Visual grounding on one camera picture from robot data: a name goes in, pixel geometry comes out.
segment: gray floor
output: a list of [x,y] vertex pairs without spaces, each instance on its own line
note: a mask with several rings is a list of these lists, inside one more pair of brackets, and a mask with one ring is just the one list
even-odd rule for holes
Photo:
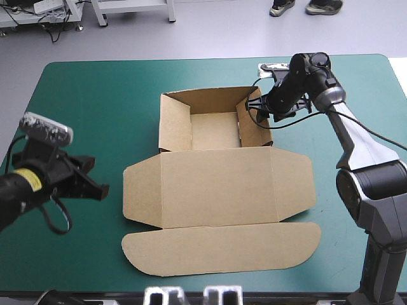
[[271,0],[179,0],[177,22],[164,11],[109,15],[100,28],[87,4],[84,32],[52,45],[35,28],[0,39],[0,157],[3,157],[44,66],[54,61],[288,56],[299,51],[382,53],[406,57],[407,1],[345,0],[336,16],[304,14],[306,0],[280,18]]

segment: shoe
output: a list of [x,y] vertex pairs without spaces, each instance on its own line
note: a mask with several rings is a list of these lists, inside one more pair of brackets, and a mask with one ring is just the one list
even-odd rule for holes
[[273,7],[270,8],[270,16],[279,17],[286,10],[288,10],[289,8],[292,8],[294,6],[294,4],[295,4],[295,0],[288,0],[287,3],[282,6],[273,5]]
[[305,7],[305,12],[308,15],[335,15],[340,11],[342,5],[342,0],[330,0],[327,5],[323,6],[309,3]]

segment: green table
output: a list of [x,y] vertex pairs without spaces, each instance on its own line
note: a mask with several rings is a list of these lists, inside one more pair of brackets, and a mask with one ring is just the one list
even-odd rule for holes
[[[71,126],[75,136],[67,150],[95,156],[91,176],[109,183],[110,193],[101,202],[65,200],[74,221],[66,236],[51,233],[37,210],[6,228],[0,234],[0,290],[119,292],[181,285],[202,291],[206,285],[220,284],[243,285],[245,291],[355,290],[366,235],[336,193],[335,165],[342,150],[324,116],[273,134],[276,147],[306,154],[314,163],[317,204],[288,220],[312,221],[322,228],[321,244],[304,264],[287,270],[160,278],[136,270],[121,251],[125,234],[151,229],[123,217],[122,173],[126,166],[158,152],[161,92],[250,85],[257,78],[258,63],[288,61],[285,57],[47,65],[27,110]],[[407,143],[406,98],[387,58],[335,56],[332,62],[355,115],[372,129]],[[270,83],[260,82],[263,92]],[[407,160],[405,152],[396,151]],[[46,207],[56,210],[51,203]],[[407,290],[407,268],[399,290]]]

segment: black cable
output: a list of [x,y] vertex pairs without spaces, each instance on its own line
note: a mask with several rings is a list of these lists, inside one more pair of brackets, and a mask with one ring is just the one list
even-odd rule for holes
[[7,15],[10,16],[10,18],[14,21],[14,23],[16,25],[20,25],[17,21],[15,21],[15,19],[13,18],[13,16],[8,12],[7,8],[5,8],[4,6],[2,6],[3,10],[7,13]]
[[366,127],[365,125],[363,125],[363,124],[362,124],[361,122],[359,122],[358,120],[352,118],[351,116],[348,116],[348,115],[346,115],[346,114],[344,114],[344,113],[341,113],[341,112],[338,112],[338,111],[334,111],[334,110],[327,110],[326,112],[327,112],[327,113],[335,113],[335,114],[337,114],[337,115],[339,115],[339,116],[343,116],[344,118],[347,118],[347,119],[349,119],[349,120],[355,122],[356,124],[358,124],[360,127],[362,127],[363,129],[365,129],[368,133],[370,133],[370,134],[372,134],[372,135],[378,137],[379,139],[382,139],[382,140],[384,140],[384,141],[386,141],[386,142],[388,142],[388,143],[391,143],[391,144],[393,144],[393,145],[395,145],[395,146],[398,146],[398,147],[400,147],[401,149],[404,149],[405,151],[407,151],[407,147],[406,147],[406,146],[404,146],[404,145],[402,145],[402,144],[400,144],[400,143],[398,143],[398,142],[396,142],[396,141],[393,141],[393,140],[391,140],[391,139],[388,139],[388,138],[384,137],[383,135],[380,135],[380,134],[377,133],[377,132],[374,132],[373,130],[369,129],[368,127]]
[[53,222],[51,221],[50,216],[48,215],[48,212],[45,210],[45,208],[42,205],[38,206],[38,208],[41,211],[41,213],[43,214],[46,225],[50,228],[51,231],[53,231],[54,233],[59,234],[59,235],[66,234],[72,229],[71,214],[69,214],[68,209],[59,200],[59,198],[54,197],[52,195],[51,195],[50,198],[56,204],[56,206],[60,208],[60,210],[62,212],[62,215],[65,217],[65,220],[67,222],[67,229],[66,230],[59,229],[58,227],[55,226],[55,224],[53,224]]
[[68,10],[68,12],[66,13],[66,17],[64,18],[64,21],[62,22],[62,26],[58,31],[58,35],[57,35],[56,39],[54,39],[54,37],[52,36],[52,33],[49,29],[45,29],[45,31],[48,33],[48,35],[50,35],[52,43],[56,43],[59,40],[61,33],[65,31],[65,25],[66,25],[67,21],[69,20],[70,15],[71,15],[71,11]]
[[14,146],[19,140],[22,140],[22,139],[24,139],[24,138],[25,138],[25,135],[21,135],[21,136],[15,138],[15,139],[11,142],[10,146],[8,147],[7,155],[6,155],[6,168],[4,169],[4,173],[8,173],[8,167],[9,167],[9,165],[10,165],[10,158],[11,158],[11,150],[13,149],[13,146]]

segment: cardboard box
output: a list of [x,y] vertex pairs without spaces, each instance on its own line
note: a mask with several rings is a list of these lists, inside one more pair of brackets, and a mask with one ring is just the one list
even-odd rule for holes
[[[270,130],[256,126],[245,109],[249,94],[261,92],[235,87],[161,95],[161,153],[123,174],[124,216],[164,228],[124,237],[123,251],[135,267],[162,276],[280,269],[316,249],[318,225],[278,223],[315,205],[311,161],[270,146]],[[256,251],[237,251],[242,241]],[[195,251],[207,259],[176,267],[163,245],[175,255],[183,248],[185,260]],[[219,255],[216,245],[224,253],[218,261],[211,258]],[[309,251],[300,255],[294,248]]]

